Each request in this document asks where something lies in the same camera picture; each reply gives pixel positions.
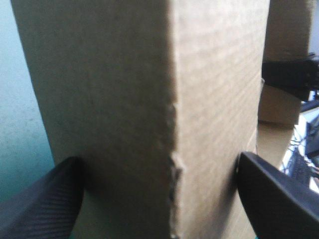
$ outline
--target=teal wall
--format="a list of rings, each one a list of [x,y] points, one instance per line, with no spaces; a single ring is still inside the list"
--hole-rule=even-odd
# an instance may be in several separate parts
[[[0,0],[0,201],[52,167],[9,0]]]

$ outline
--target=textured black rubber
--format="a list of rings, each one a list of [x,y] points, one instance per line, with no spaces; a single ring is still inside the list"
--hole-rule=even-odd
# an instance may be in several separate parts
[[[0,239],[68,239],[83,199],[81,160],[71,157],[0,204]]]
[[[259,239],[318,239],[319,195],[259,156],[241,154],[238,192]]]

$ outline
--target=blue-green background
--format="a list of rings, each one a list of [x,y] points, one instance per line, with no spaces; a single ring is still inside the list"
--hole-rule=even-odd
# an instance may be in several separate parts
[[[0,0],[0,202],[54,167],[9,0]]]

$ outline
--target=brown cardboard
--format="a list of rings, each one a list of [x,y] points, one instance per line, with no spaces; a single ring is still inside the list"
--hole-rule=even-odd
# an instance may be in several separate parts
[[[289,61],[308,55],[316,0],[271,0],[264,60]]]
[[[271,0],[264,61],[292,61],[308,56],[315,0]],[[279,166],[298,123],[301,102],[265,85],[259,105],[258,153]]]
[[[278,88],[264,85],[259,103],[260,121],[291,128],[298,124],[301,101]]]
[[[287,151],[293,132],[294,128],[274,123],[259,122],[258,155],[275,167],[279,167]]]
[[[12,0],[56,162],[87,174],[77,239],[247,239],[268,0]]]

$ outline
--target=corrugated cardboard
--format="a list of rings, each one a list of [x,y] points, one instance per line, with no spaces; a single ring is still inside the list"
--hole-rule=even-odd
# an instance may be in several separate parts
[[[247,239],[268,0],[12,0],[56,162],[81,156],[78,239]]]
[[[289,61],[308,55],[316,0],[271,0],[264,60]]]
[[[308,56],[315,0],[271,0],[264,61],[292,61]],[[258,153],[278,166],[298,123],[301,102],[265,85],[259,105]]]

